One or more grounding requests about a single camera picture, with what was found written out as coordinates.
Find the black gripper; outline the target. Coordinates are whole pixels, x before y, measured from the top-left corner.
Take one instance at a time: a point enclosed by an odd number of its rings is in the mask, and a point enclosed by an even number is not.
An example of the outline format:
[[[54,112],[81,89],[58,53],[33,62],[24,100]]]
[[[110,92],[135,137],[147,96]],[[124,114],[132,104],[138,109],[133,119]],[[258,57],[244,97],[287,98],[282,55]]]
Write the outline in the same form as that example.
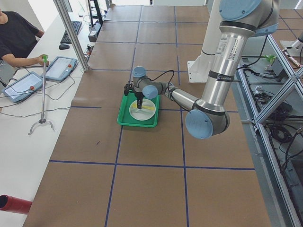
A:
[[[143,93],[142,92],[134,92],[135,97],[137,98],[137,108],[142,109],[142,104],[143,104]]]

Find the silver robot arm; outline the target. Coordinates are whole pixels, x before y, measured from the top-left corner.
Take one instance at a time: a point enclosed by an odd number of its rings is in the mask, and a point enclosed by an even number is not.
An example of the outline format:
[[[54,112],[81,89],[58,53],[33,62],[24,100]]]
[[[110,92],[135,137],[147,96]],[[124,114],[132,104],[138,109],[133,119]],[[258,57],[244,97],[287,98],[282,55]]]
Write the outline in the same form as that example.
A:
[[[221,37],[202,97],[198,99],[169,82],[153,82],[144,67],[135,67],[132,75],[137,109],[142,109],[144,97],[165,95],[189,111],[186,128],[193,137],[207,139],[224,132],[230,123],[224,102],[247,39],[276,31],[279,5],[278,0],[222,0],[218,8]]]

